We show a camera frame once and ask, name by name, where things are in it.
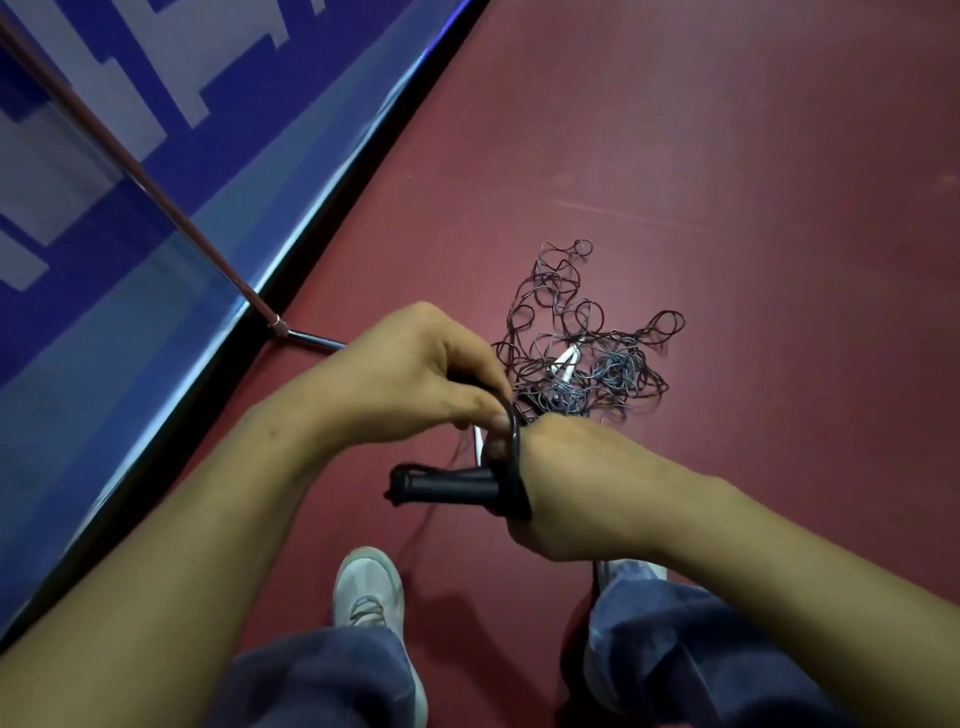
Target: shoelace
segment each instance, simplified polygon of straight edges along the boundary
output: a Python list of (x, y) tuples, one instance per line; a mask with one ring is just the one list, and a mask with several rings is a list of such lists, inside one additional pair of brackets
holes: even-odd
[(383, 605), (375, 596), (361, 596), (350, 608), (350, 625), (359, 627), (361, 625), (385, 625), (386, 619), (383, 617)]

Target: metal pole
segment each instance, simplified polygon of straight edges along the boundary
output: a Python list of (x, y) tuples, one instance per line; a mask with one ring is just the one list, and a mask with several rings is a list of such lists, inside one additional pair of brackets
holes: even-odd
[(8, 11), (0, 9), (0, 44), (7, 49), (34, 80), (50, 95), (50, 98), (73, 121), (83, 129), (95, 143), (113, 160), (123, 172), (159, 207), (183, 236), (203, 253), (210, 263), (247, 299), (250, 305), (266, 319), (268, 326), (280, 338), (289, 338), (299, 344), (322, 352), (335, 352), (345, 344), (322, 336), (300, 331), (292, 331), (280, 315), (260, 298), (250, 284), (240, 277), (227, 259), (216, 249), (203, 231), (181, 210), (163, 191), (159, 184), (147, 174), (143, 165), (127, 151), (120, 140), (113, 135), (97, 115), (90, 110), (84, 100), (64, 81), (56, 69), (34, 48), (32, 42), (24, 37), (12, 23)]

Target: tangled rope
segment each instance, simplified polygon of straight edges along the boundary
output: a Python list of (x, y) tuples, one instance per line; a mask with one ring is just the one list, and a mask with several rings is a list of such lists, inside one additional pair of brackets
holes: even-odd
[[(604, 331), (603, 308), (579, 295), (575, 263), (592, 252), (589, 240), (569, 248), (544, 243), (516, 290), (507, 335), (493, 345), (530, 419), (545, 412), (588, 417), (597, 409), (623, 410), (632, 400), (659, 397), (669, 388), (647, 364), (644, 349), (662, 348), (684, 327), (683, 314), (661, 311), (636, 331)], [(552, 331), (522, 335), (543, 309), (550, 311)]]

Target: jeans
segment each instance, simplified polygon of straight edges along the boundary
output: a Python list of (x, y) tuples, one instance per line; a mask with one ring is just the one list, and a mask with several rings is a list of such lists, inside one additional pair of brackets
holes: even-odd
[[(695, 728), (854, 726), (816, 684), (720, 599), (628, 562), (590, 615), (589, 681), (649, 723)], [(237, 658), (211, 728), (411, 728), (414, 681), (386, 627), (337, 627)]]

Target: blue banner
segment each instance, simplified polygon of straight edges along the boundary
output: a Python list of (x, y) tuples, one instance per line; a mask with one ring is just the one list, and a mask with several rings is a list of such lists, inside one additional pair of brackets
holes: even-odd
[[(458, 0), (7, 0), (252, 283)], [(222, 341), (242, 301), (0, 52), (0, 625)]]

